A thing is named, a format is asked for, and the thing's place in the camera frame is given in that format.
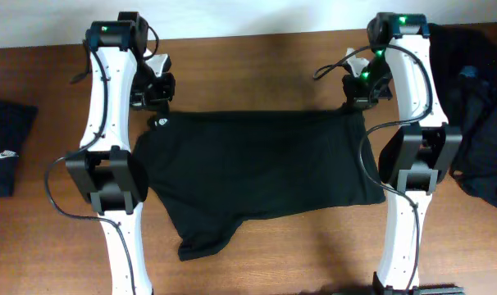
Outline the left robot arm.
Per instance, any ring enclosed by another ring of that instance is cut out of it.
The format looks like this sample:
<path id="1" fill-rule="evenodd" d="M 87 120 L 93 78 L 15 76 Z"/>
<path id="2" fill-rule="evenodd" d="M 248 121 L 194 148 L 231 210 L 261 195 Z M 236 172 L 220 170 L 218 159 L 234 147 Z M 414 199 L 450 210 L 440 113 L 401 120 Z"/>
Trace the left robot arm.
<path id="1" fill-rule="evenodd" d="M 176 80 L 169 56 L 148 50 L 152 32 L 136 11 L 122 11 L 112 21 L 95 21 L 86 30 L 88 120 L 79 149 L 64 159 L 92 208 L 89 219 L 103 228 L 114 294 L 153 293 L 141 231 L 148 176 L 132 154 L 129 114 L 168 111 Z"/>

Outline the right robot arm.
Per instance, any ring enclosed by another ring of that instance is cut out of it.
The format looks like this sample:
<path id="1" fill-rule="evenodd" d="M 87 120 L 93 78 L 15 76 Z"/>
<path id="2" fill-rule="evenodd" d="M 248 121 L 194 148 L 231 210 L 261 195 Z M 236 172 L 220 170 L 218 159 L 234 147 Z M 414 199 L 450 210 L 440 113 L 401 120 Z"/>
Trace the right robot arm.
<path id="1" fill-rule="evenodd" d="M 379 12 L 367 25 L 367 37 L 375 54 L 370 61 L 348 52 L 340 62 L 348 71 L 346 105 L 366 110 L 382 98 L 396 98 L 399 112 L 397 120 L 374 126 L 397 131 L 381 150 L 378 174 L 365 173 L 387 193 L 385 241 L 372 293 L 462 294 L 453 284 L 423 286 L 418 276 L 426 211 L 462 141 L 437 97 L 426 17 Z"/>

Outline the black t-shirt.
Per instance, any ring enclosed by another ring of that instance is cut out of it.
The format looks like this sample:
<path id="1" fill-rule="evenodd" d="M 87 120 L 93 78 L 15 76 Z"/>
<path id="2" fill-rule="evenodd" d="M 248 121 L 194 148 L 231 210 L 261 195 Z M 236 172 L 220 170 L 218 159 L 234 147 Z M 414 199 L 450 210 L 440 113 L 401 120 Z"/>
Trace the black t-shirt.
<path id="1" fill-rule="evenodd" d="M 217 254 L 246 220 L 385 200 L 360 112 L 154 116 L 135 144 L 180 236 L 182 261 Z"/>

